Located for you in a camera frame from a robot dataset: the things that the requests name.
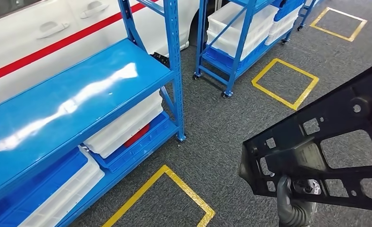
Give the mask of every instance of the wheel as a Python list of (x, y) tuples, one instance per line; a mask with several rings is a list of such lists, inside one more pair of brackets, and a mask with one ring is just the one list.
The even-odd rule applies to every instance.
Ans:
[(229, 97), (229, 95), (227, 95), (227, 94), (225, 94), (225, 93), (223, 93), (223, 92), (222, 92), (221, 96), (222, 96), (223, 98), (228, 98), (228, 97)]

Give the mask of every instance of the blue metal shelf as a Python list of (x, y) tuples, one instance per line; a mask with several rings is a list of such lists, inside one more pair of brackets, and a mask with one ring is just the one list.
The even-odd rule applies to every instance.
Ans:
[[(250, 0), (229, 0), (233, 3), (236, 3), (241, 6), (247, 6), (248, 2)], [(259, 12), (262, 10), (264, 7), (268, 6), (269, 4), (273, 3), (275, 0), (257, 0), (257, 4), (254, 6), (254, 12)]]
[(174, 75), (125, 39), (0, 104), (0, 189), (42, 171)]
[(17, 227), (88, 162), (76, 147), (0, 200), (0, 227)]
[(171, 123), (168, 114), (162, 112), (150, 122), (148, 132), (130, 147), (122, 145), (107, 158), (102, 158), (99, 154), (93, 152), (90, 152), (90, 154), (101, 167), (109, 169), (113, 173), (117, 171), (123, 172), (128, 168), (129, 164), (143, 156), (145, 151), (149, 150), (151, 144), (154, 144), (156, 140), (160, 141), (162, 135), (167, 133), (168, 128), (170, 129), (171, 124), (173, 123)]
[[(234, 2), (236, 4), (239, 4), (243, 7), (241, 12), (239, 12), (234, 19), (230, 20), (229, 24), (217, 35), (216, 38), (214, 38), (210, 44), (208, 44), (204, 48), (204, 33), (205, 33), (205, 18), (206, 18), (206, 8), (207, 8), (207, 0), (200, 0), (200, 10), (199, 10), (199, 26), (198, 26), (198, 38), (197, 38), (197, 57), (196, 57), (196, 67), (195, 67), (195, 74), (193, 75), (193, 79), (198, 79), (201, 77), (201, 71), (206, 72), (209, 76), (214, 77), (215, 79), (219, 80), (221, 83), (226, 85), (226, 89), (222, 93), (223, 97), (230, 97), (233, 95), (232, 88), (233, 84), (235, 83), (235, 80), (239, 78), (248, 68), (250, 68), (256, 61), (258, 61), (274, 44), (271, 44), (270, 46), (267, 46), (262, 50), (262, 53), (256, 57), (252, 56), (250, 59), (242, 63), (243, 66), (240, 65), (240, 57), (242, 55), (243, 46), (245, 45), (246, 37), (248, 34), (248, 30), (250, 27), (250, 24), (252, 22), (253, 16), (274, 2), (275, 0), (230, 0), (231, 2)], [(229, 28), (229, 26), (236, 20), (237, 17), (239, 17), (242, 12), (246, 11), (245, 18), (243, 21), (243, 26), (241, 29), (241, 34), (239, 38), (238, 47), (236, 50), (235, 57), (233, 58), (233, 64), (232, 68), (230, 69), (227, 67), (223, 62), (219, 62), (210, 56), (207, 55), (206, 51), (208, 48), (211, 47), (211, 45), (218, 39), (219, 36), (221, 36), (226, 29)], [(287, 42), (289, 40), (289, 36), (291, 34), (292, 30), (290, 30), (285, 38), (283, 39), (283, 42)], [(220, 77), (219, 75), (215, 74), (214, 72), (208, 70), (206, 67), (202, 65), (203, 60), (208, 62), (209, 64), (217, 67), (221, 71), (225, 72), (229, 79), (225, 80), (224, 78)]]
[[(67, 225), (174, 134), (185, 139), (177, 0), (164, 7), (140, 0), (164, 16), (167, 68), (146, 53), (128, 0), (119, 0), (128, 37), (0, 104), (0, 200), (45, 171), (90, 136), (161, 88), (174, 121), (143, 141), (125, 170), (105, 177), (60, 223)], [(164, 87), (172, 82), (173, 101)]]
[(104, 169), (105, 176), (100, 182), (65, 216), (65, 218), (59, 222), (57, 226), (67, 226), (88, 207), (90, 207), (95, 201), (97, 201), (102, 195), (104, 195), (110, 188), (122, 180), (127, 174), (137, 167), (139, 163), (144, 161), (150, 156), (157, 148), (159, 148), (165, 141), (171, 138), (177, 131), (177, 126), (169, 120), (166, 129), (160, 133), (160, 135), (147, 146), (142, 149), (143, 155), (137, 162), (132, 163), (125, 171), (117, 171), (112, 173), (108, 169)]
[(312, 0), (311, 4), (309, 6), (306, 6), (306, 1), (307, 0), (304, 1), (304, 5), (299, 12), (299, 16), (302, 17), (303, 19), (301, 20), (301, 22), (298, 26), (298, 31), (300, 31), (304, 27), (304, 25), (305, 25), (304, 23), (306, 22), (306, 19), (310, 15), (313, 8), (315, 6), (318, 6), (323, 0), (317, 0), (317, 3), (316, 3), (316, 0)]
[[(239, 68), (237, 71), (236, 71), (236, 76), (235, 78), (239, 78), (243, 73), (245, 73), (248, 69), (250, 69), (250, 67), (252, 67), (261, 57), (264, 56), (265, 53), (267, 53), (274, 45), (278, 44), (280, 40), (284, 39), (285, 36), (290, 32), (291, 30), (287, 31), (285, 34), (283, 34), (281, 37), (279, 37), (277, 40), (275, 40), (273, 43), (271, 43), (270, 45), (268, 46), (264, 46), (264, 48), (260, 49), (259, 53), (251, 53), (250, 55), (254, 55), (254, 57), (249, 57), (247, 56), (246, 59), (247, 59), (247, 62), (243, 64), (243, 66), (241, 68)], [(230, 69), (229, 67), (227, 67), (225, 64), (223, 64), (222, 62), (220, 61), (217, 61), (213, 58), (211, 58), (208, 54), (203, 54), (203, 59), (210, 63), (211, 65), (215, 66), (216, 68), (218, 68), (219, 70), (221, 70), (222, 72), (224, 73), (227, 73), (229, 74), (231, 72), (232, 69)], [(200, 68), (201, 70), (203, 70), (204, 72), (210, 74), (211, 76), (213, 76), (213, 72), (209, 71), (207, 68), (205, 67), (201, 67)], [(224, 80), (223, 78), (218, 78), (219, 76), (215, 74), (215, 76), (213, 76), (215, 79), (217, 79), (218, 81), (220, 81), (221, 83), (227, 85), (228, 81)]]

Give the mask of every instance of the black metal bracket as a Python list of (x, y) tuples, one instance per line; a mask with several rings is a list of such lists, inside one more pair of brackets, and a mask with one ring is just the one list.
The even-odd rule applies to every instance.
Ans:
[(169, 64), (169, 58), (165, 57), (164, 55), (161, 55), (157, 52), (154, 52), (153, 54), (150, 54), (153, 58), (161, 62), (161, 64), (165, 65), (166, 67), (170, 68)]
[[(312, 119), (317, 119), (320, 130), (308, 135), (303, 123)], [(361, 187), (362, 179), (372, 178), (372, 166), (330, 168), (320, 146), (325, 139), (355, 130), (366, 131), (372, 139), (372, 67), (243, 142), (239, 175), (255, 195), (276, 197), (267, 182), (278, 185), (281, 176), (287, 175), (295, 183), (313, 179), (321, 186), (319, 195), (292, 187), (293, 199), (372, 210), (372, 199)], [(270, 175), (263, 174), (263, 157)], [(349, 197), (331, 196), (327, 179), (341, 180)]]

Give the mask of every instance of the plastic crate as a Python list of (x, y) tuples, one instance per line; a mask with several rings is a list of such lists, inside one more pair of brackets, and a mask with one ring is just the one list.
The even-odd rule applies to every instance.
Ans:
[(171, 124), (170, 118), (166, 112), (162, 112), (150, 123), (149, 131), (144, 134), (130, 147), (122, 145), (108, 158), (102, 158), (99, 154), (90, 152), (94, 159), (104, 168), (107, 168), (112, 173), (125, 172), (128, 168), (128, 163), (134, 163), (144, 156), (148, 144), (159, 137), (165, 129)]
[(163, 111), (161, 103), (157, 90), (84, 141), (84, 145), (107, 158)]
[[(261, 43), (257, 45), (257, 47), (253, 51), (250, 52), (248, 56), (246, 56), (246, 58), (239, 61), (238, 68), (236, 69), (236, 71), (243, 68), (246, 64), (249, 64), (250, 59), (258, 58), (260, 56), (260, 54), (262, 53), (262, 49), (265, 47), (266, 40), (267, 40), (267, 36), (264, 38), (263, 41), (261, 41)], [(222, 63), (229, 69), (232, 69), (233, 61), (235, 58), (229, 56), (224, 51), (210, 47), (207, 49), (207, 56), (212, 58), (213, 60), (219, 61), (220, 63)]]
[(88, 162), (76, 148), (0, 200), (0, 226), (17, 227)]
[(82, 148), (87, 163), (43, 202), (19, 227), (54, 227), (104, 177), (97, 162)]
[(274, 17), (274, 21), (279, 21), (284, 18), (286, 15), (294, 11), (300, 5), (302, 5), (304, 0), (287, 0), (283, 6), (279, 7), (279, 11), (276, 13)]
[[(245, 45), (242, 50), (242, 55), (240, 56), (240, 60), (243, 61), (252, 51), (254, 51), (260, 43), (262, 43), (265, 38), (267, 38), (269, 32), (271, 29), (271, 25), (267, 25), (265, 29), (261, 31), (260, 34), (255, 34), (254, 37), (251, 37), (251, 39), (246, 39)], [(209, 44), (214, 38), (215, 34), (213, 34), (210, 31), (207, 31), (207, 43)], [(215, 43), (212, 44), (211, 47), (213, 47), (211, 50), (221, 50), (222, 52), (226, 53), (226, 55), (229, 55), (232, 59), (235, 58), (236, 50), (238, 48), (238, 41), (235, 40), (226, 40), (221, 37), (219, 37)], [(208, 55), (210, 55), (212, 58), (218, 58), (213, 51), (209, 51), (210, 48), (207, 50)]]
[(270, 34), (278, 31), (281, 27), (283, 27), (285, 24), (290, 23), (292, 19), (296, 20), (297, 17), (299, 17), (299, 11), (303, 7), (303, 4), (301, 4), (298, 8), (294, 9), (292, 12), (287, 14), (285, 17), (280, 19), (279, 21), (275, 21), (270, 29)]
[(291, 30), (293, 28), (293, 24), (298, 16), (295, 18), (291, 18), (287, 23), (285, 23), (282, 27), (280, 27), (278, 30), (275, 30), (274, 32), (270, 33), (268, 36), (268, 39), (266, 40), (266, 45), (271, 45), (273, 42), (275, 42), (279, 37), (283, 36), (287, 31)]
[[(210, 31), (211, 34), (214, 34), (214, 37), (216, 37), (242, 9), (242, 6), (233, 2), (226, 4), (208, 17), (208, 31)], [(254, 39), (256, 34), (262, 33), (262, 30), (265, 30), (268, 26), (271, 26), (277, 11), (277, 7), (268, 5), (264, 9), (257, 12), (253, 16), (246, 40)], [(231, 26), (221, 35), (221, 38), (235, 43), (239, 42), (245, 15), (246, 11), (244, 11), (231, 24)]]

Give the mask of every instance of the yellow floor marking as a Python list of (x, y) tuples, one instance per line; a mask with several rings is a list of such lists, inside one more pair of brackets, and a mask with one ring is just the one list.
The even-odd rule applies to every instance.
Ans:
[[(285, 99), (277, 96), (276, 94), (274, 94), (273, 92), (267, 90), (266, 88), (264, 88), (263, 86), (259, 85), (257, 82), (259, 79), (261, 79), (265, 73), (267, 73), (271, 67), (273, 67), (277, 62), (293, 69), (293, 70), (296, 70), (298, 72), (300, 72), (301, 74), (304, 74), (310, 78), (312, 78), (313, 80), (310, 82), (309, 86), (307, 86), (307, 88), (303, 91), (303, 93), (299, 96), (299, 98), (295, 101), (295, 103), (290, 103), (288, 101), (286, 101)], [(293, 109), (293, 110), (297, 110), (298, 107), (301, 105), (301, 103), (304, 101), (304, 99), (309, 95), (310, 91), (313, 90), (314, 86), (317, 84), (317, 82), (319, 81), (319, 78), (306, 72), (306, 71), (303, 71), (299, 68), (297, 68), (296, 66), (293, 66), (287, 62), (284, 62), (283, 60), (281, 59), (278, 59), (278, 58), (275, 58), (273, 59), (267, 66), (264, 67), (264, 69), (259, 72), (257, 74), (256, 77), (254, 77), (251, 81), (251, 83), (253, 84), (253, 86), (257, 87), (258, 89), (260, 89), (261, 91), (263, 91), (264, 93), (266, 93), (267, 95), (271, 96), (272, 98), (280, 101), (281, 103), (285, 104), (287, 107)]]
[[(326, 30), (326, 29), (323, 29), (323, 28), (321, 28), (321, 27), (318, 27), (318, 26), (316, 26), (316, 24), (320, 21), (320, 19), (329, 11), (329, 10), (331, 10), (331, 11), (334, 11), (334, 12), (337, 12), (337, 13), (340, 13), (340, 14), (342, 14), (342, 15), (345, 15), (345, 16), (348, 16), (348, 17), (351, 17), (351, 18), (353, 18), (353, 19), (356, 19), (356, 20), (360, 20), (361, 21), (361, 23), (359, 24), (359, 26), (355, 29), (355, 31), (353, 32), (353, 34), (350, 36), (350, 37), (345, 37), (345, 36), (343, 36), (343, 35), (340, 35), (340, 34), (337, 34), (337, 33), (335, 33), (335, 32), (331, 32), (331, 31), (328, 31), (328, 30)], [(344, 12), (342, 12), (342, 11), (339, 11), (339, 10), (336, 10), (336, 9), (333, 9), (333, 8), (330, 8), (330, 7), (327, 7), (327, 8), (325, 8), (325, 10), (324, 11), (322, 11), (322, 13), (320, 13), (320, 15), (313, 21), (313, 23), (310, 25), (311, 27), (313, 27), (313, 28), (316, 28), (316, 29), (318, 29), (318, 30), (320, 30), (320, 31), (323, 31), (323, 32), (326, 32), (326, 33), (328, 33), (328, 34), (331, 34), (331, 35), (334, 35), (334, 36), (337, 36), (337, 37), (339, 37), (339, 38), (341, 38), (341, 39), (345, 39), (345, 40), (347, 40), (347, 41), (350, 41), (350, 42), (352, 42), (355, 38), (356, 38), (356, 36), (359, 34), (359, 32), (361, 31), (361, 29), (364, 27), (364, 25), (367, 23), (367, 20), (365, 20), (365, 19), (361, 19), (361, 18), (359, 18), (359, 17), (355, 17), (355, 16), (353, 16), (353, 15), (350, 15), (350, 14), (347, 14), (347, 13), (344, 13)]]
[(185, 182), (182, 181), (167, 165), (163, 165), (154, 175), (108, 220), (102, 227), (111, 227), (136, 201), (160, 178), (167, 174), (190, 198), (205, 211), (204, 217), (197, 224), (204, 227), (214, 217), (215, 211), (200, 198)]

